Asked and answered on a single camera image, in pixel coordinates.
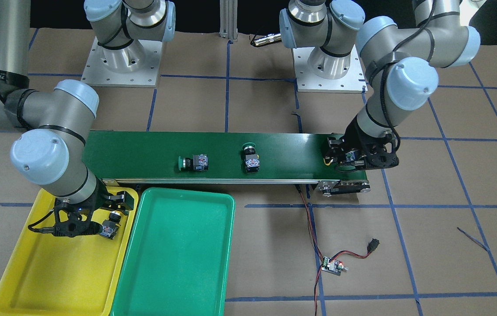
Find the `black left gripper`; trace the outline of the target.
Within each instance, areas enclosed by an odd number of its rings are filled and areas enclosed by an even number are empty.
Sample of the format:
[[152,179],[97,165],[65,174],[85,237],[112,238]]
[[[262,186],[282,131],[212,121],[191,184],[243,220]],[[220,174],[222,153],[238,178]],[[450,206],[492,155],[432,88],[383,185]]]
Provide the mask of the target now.
[[353,166],[334,165],[337,172],[355,172],[361,170],[387,169],[398,166],[397,150],[400,147],[400,136],[392,129],[383,132],[381,137],[372,137],[359,128],[353,119],[346,128],[345,134],[337,139],[329,136],[321,144],[321,155],[329,151],[356,151]]

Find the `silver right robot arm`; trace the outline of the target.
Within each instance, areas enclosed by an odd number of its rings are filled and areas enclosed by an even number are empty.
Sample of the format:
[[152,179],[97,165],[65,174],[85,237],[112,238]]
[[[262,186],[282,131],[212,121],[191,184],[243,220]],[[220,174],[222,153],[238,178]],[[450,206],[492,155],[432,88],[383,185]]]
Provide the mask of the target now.
[[116,236],[121,217],[134,208],[124,191],[108,192],[84,164],[83,150],[97,116],[99,96],[78,80],[60,81],[51,93],[29,87],[29,0],[0,0],[0,130],[22,135],[10,150],[15,168],[55,198],[44,218],[29,224],[35,233],[57,237]]

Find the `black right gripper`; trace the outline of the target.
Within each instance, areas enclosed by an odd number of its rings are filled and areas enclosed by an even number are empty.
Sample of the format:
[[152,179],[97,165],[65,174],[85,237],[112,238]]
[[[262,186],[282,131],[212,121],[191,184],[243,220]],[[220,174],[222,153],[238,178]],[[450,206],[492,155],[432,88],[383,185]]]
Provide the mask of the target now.
[[55,223],[50,233],[56,237],[76,237],[82,235],[96,235],[101,230],[101,223],[92,220],[98,209],[120,210],[125,216],[134,210],[134,198],[126,191],[111,194],[102,181],[97,182],[97,188],[92,195],[82,202],[56,202],[53,212]]

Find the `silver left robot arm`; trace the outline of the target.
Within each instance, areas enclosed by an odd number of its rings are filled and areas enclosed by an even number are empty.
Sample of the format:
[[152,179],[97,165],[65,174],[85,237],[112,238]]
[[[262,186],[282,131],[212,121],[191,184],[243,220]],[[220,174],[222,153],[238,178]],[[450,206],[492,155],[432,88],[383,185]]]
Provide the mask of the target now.
[[437,89],[437,69],[465,65],[479,51],[481,36],[461,25],[459,8],[457,0],[415,0],[411,29],[387,16],[367,21],[353,0],[291,0],[280,11],[284,46],[311,47],[307,66],[315,76],[341,79],[356,49],[374,90],[344,135],[323,144],[326,165],[342,173],[398,165],[396,128]]

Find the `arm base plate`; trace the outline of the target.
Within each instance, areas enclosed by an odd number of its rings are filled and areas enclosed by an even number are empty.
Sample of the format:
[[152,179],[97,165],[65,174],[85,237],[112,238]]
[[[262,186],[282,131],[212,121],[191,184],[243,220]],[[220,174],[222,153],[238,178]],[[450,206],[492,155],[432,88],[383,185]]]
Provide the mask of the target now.
[[367,91],[366,80],[357,50],[333,57],[321,48],[292,49],[293,66],[299,92],[361,93]]
[[90,86],[155,88],[164,43],[129,40],[104,48],[94,40],[81,81]]

